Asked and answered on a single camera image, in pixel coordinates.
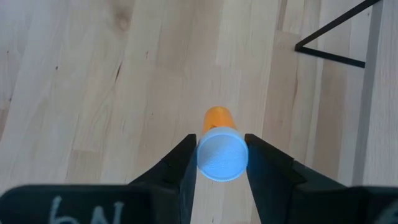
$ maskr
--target hardwood floor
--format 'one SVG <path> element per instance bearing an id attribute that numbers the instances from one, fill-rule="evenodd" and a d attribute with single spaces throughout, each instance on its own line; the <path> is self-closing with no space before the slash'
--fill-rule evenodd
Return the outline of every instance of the hardwood floor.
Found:
<path id="1" fill-rule="evenodd" d="M 127 183 L 228 107 L 351 184 L 364 70 L 292 49 L 361 0 L 5 0 L 0 192 Z M 309 46 L 364 60 L 371 9 Z M 259 223 L 246 175 L 197 177 L 192 223 Z"/>
<path id="2" fill-rule="evenodd" d="M 391 0 L 373 8 L 354 184 L 398 185 L 397 11 L 398 2 Z"/>

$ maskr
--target black metal leg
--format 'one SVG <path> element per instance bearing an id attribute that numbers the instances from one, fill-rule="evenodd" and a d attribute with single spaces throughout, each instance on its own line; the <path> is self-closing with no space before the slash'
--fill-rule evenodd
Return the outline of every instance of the black metal leg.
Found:
<path id="1" fill-rule="evenodd" d="M 307 38 L 304 38 L 302 41 L 300 41 L 299 43 L 296 44 L 294 50 L 296 52 L 300 52 L 300 53 L 304 53 L 304 54 L 308 54 L 308 55 L 312 55 L 312 56 L 316 56 L 316 57 L 321 57 L 321 58 L 332 60 L 335 62 L 345 63 L 347 65 L 352 65 L 355 67 L 364 68 L 365 64 L 366 64 L 365 62 L 351 59 L 348 57 L 331 54 L 331 53 L 322 52 L 320 50 L 310 49 L 308 47 L 304 47 L 304 45 L 315 40 L 319 36 L 327 33 L 329 30 L 332 30 L 336 26 L 344 23 L 348 19 L 351 19 L 355 15 L 359 14 L 360 12 L 364 11 L 365 9 L 369 8 L 370 6 L 374 5 L 375 3 L 379 2 L 379 1 L 380 0 L 365 0 L 365 1 L 363 1 L 361 4 L 355 6 L 348 12 L 344 13 L 339 18 L 335 19 L 334 21 L 331 21 L 329 24 L 325 25 L 321 29 L 319 29 L 316 32 L 314 32 L 313 34 L 309 35 Z"/>

